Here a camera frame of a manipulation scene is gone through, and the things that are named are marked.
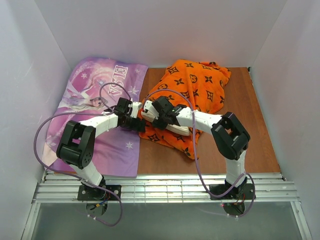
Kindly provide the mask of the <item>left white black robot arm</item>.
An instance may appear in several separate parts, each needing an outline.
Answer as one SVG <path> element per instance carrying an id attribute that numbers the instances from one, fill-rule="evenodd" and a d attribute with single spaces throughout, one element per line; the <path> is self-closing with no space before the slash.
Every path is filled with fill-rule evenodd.
<path id="1" fill-rule="evenodd" d="M 101 188 L 104 177 L 92 162 L 95 140 L 117 127 L 145 131 L 146 121 L 138 117 L 142 105 L 141 102 L 121 97 L 111 111 L 80 122 L 70 120 L 63 130 L 56 156 L 75 170 L 82 184 L 90 188 Z"/>

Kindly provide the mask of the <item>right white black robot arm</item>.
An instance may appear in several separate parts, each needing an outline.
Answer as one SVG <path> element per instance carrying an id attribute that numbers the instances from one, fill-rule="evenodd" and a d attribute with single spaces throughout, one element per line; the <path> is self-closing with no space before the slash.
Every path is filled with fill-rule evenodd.
<path id="1" fill-rule="evenodd" d="M 219 153 L 225 158 L 226 177 L 225 191 L 214 194 L 204 183 L 200 170 L 197 170 L 200 181 L 211 198 L 221 199 L 230 192 L 236 194 L 243 190 L 247 183 L 245 156 L 251 137 L 234 113 L 209 114 L 191 106 L 173 106 L 164 96 L 153 102 L 147 100 L 143 111 L 153 114 L 162 127 L 176 125 L 192 128 L 193 137 L 196 136 L 196 130 L 212 134 Z"/>

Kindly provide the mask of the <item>cream white pillow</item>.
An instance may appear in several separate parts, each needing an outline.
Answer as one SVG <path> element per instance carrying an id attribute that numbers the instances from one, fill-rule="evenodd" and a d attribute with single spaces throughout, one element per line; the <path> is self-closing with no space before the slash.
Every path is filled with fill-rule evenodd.
<path id="1" fill-rule="evenodd" d="M 153 123 L 154 120 L 156 119 L 155 116 L 150 112 L 142 111 L 141 115 L 145 120 L 147 120 L 150 123 Z M 190 136 L 190 131 L 187 126 L 178 126 L 178 125 L 168 124 L 165 129 L 181 136 Z"/>

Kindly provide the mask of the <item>orange black patterned pillowcase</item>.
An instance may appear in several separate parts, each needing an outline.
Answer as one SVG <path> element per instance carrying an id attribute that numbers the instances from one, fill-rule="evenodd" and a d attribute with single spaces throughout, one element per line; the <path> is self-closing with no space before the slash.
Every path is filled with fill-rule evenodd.
<path id="1" fill-rule="evenodd" d="M 150 90 L 149 101 L 155 101 L 164 96 L 176 106 L 188 106 L 191 103 L 194 110 L 215 114 L 224 106 L 224 87 L 231 78 L 231 71 L 215 62 L 194 62 L 184 59 L 177 60 L 166 68 L 158 84 Z M 194 160 L 193 137 L 182 136 L 167 129 L 161 130 L 147 123 L 145 132 L 140 138 L 174 148 Z"/>

